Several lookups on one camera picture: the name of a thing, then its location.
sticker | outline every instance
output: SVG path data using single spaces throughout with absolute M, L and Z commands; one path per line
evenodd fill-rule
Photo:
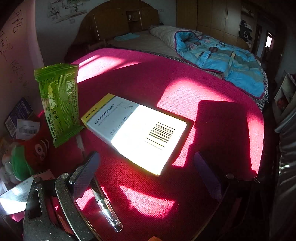
M 30 140 L 39 132 L 40 123 L 31 120 L 17 120 L 17 139 Z

window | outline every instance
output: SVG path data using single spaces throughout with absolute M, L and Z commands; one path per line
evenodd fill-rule
M 265 45 L 265 47 L 270 47 L 270 45 L 271 45 L 271 41 L 272 41 L 272 38 L 269 37 L 269 36 L 267 36 L 267 40 L 266 40 L 266 45 Z
M 267 33 L 267 39 L 266 39 L 265 47 L 270 48 L 272 40 L 273 40 L 273 36 L 270 33 Z

blue quilt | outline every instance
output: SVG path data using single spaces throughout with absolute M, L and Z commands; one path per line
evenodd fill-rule
M 222 72 L 224 79 L 260 98 L 264 92 L 261 66 L 253 54 L 210 36 L 199 38 L 191 31 L 175 33 L 176 52 L 202 69 Z

blue towel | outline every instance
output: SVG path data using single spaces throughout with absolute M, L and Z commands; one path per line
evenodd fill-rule
M 128 34 L 125 34 L 125 35 L 116 36 L 115 40 L 117 40 L 117 41 L 125 41 L 125 40 L 135 39 L 135 38 L 137 38 L 139 36 L 140 35 L 128 33 Z

green snack wrapper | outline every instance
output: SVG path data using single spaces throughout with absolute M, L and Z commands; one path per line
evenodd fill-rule
M 79 65 L 55 64 L 34 71 L 55 147 L 83 129 L 79 125 L 78 68 Z

